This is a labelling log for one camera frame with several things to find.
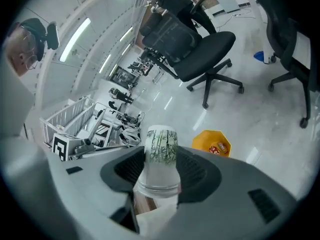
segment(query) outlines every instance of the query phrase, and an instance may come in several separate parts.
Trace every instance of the glossy floor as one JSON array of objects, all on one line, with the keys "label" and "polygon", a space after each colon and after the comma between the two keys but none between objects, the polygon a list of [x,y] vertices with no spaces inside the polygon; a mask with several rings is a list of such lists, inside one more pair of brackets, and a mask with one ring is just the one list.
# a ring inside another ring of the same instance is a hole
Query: glossy floor
[{"label": "glossy floor", "polygon": [[[249,10],[238,13],[253,17]],[[214,24],[221,26],[229,18],[230,14],[217,16]],[[239,94],[233,84],[213,82],[209,108],[205,110],[204,82],[196,85],[193,92],[186,89],[189,83],[166,74],[153,84],[152,78],[158,72],[155,69],[148,77],[141,77],[133,92],[135,101],[127,107],[132,115],[145,112],[142,144],[151,125],[175,128],[179,145],[185,147],[190,147],[203,130],[222,131],[232,144],[230,157],[255,165],[301,198],[318,170],[320,97],[311,93],[311,119],[308,127],[301,129],[299,121],[306,111],[302,84],[293,79],[276,84],[274,92],[268,91],[271,79],[287,71],[279,60],[264,64],[253,57],[262,50],[255,19],[233,17],[220,31],[236,35],[226,56],[233,66],[220,73],[243,82],[244,94]]]}]

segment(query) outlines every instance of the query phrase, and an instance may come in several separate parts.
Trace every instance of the chair wheel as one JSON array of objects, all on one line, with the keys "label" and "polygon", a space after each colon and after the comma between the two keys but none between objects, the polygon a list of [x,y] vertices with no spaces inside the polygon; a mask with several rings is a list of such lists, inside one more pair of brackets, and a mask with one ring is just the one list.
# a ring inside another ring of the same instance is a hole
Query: chair wheel
[{"label": "chair wheel", "polygon": [[272,55],[272,56],[270,57],[270,62],[271,62],[271,63],[275,63],[276,61],[277,61],[277,57],[274,56],[274,55]]},{"label": "chair wheel", "polygon": [[239,86],[238,93],[243,94],[245,92],[245,87]]},{"label": "chair wheel", "polygon": [[305,117],[303,117],[300,121],[300,127],[302,129],[306,129],[308,126],[308,119],[306,119]]},{"label": "chair wheel", "polygon": [[268,91],[272,93],[274,90],[275,90],[275,86],[272,83],[270,83],[268,85]]}]

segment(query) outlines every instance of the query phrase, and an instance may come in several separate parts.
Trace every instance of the white wall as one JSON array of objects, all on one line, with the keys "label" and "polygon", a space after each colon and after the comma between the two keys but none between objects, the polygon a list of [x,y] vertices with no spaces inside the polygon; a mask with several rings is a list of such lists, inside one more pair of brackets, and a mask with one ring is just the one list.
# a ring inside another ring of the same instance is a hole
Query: white wall
[{"label": "white wall", "polygon": [[[112,101],[114,102],[114,106],[119,108],[120,105],[122,104],[122,101],[118,100],[118,99],[113,99],[110,97],[109,95],[109,90],[111,88],[117,88],[120,92],[122,93],[126,93],[127,95],[130,94],[130,92],[123,88],[122,86],[114,83],[114,82],[111,82],[111,81],[107,81],[107,80],[104,80],[104,79],[100,79],[100,82],[99,82],[99,85],[98,85],[98,90],[95,91],[95,94],[93,96],[93,100],[95,100],[96,102],[99,102],[99,103],[102,103],[102,104],[105,104],[106,106],[108,106],[109,104],[109,101]],[[95,110],[102,110],[104,109],[104,107],[100,104],[97,104],[95,106]]]},{"label": "white wall", "polygon": [[130,66],[130,64],[136,61],[136,59],[142,54],[142,52],[142,49],[134,45],[129,51],[127,51],[127,53],[123,56],[122,60],[118,63],[118,65],[124,70],[131,73],[131,69],[128,69],[128,67]]}]

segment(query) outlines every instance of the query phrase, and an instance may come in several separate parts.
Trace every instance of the yellow bucket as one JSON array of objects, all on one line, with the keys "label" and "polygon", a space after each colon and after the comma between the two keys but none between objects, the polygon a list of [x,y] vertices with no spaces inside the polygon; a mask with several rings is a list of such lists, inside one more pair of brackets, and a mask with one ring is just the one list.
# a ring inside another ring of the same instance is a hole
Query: yellow bucket
[{"label": "yellow bucket", "polygon": [[[222,143],[226,150],[223,151],[218,143]],[[229,157],[231,144],[226,136],[219,130],[204,130],[192,140],[191,148],[193,149],[211,152],[212,147],[216,147],[221,156]]]}]

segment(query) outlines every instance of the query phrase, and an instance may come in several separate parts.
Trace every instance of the glasses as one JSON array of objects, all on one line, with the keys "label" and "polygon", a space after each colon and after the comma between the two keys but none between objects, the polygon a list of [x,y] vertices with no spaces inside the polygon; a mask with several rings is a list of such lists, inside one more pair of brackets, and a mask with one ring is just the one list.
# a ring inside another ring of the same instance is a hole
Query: glasses
[{"label": "glasses", "polygon": [[23,38],[22,41],[22,51],[25,54],[32,53],[30,57],[26,59],[25,66],[27,70],[34,70],[38,64],[38,57],[35,55],[36,38],[28,31],[28,35]]}]

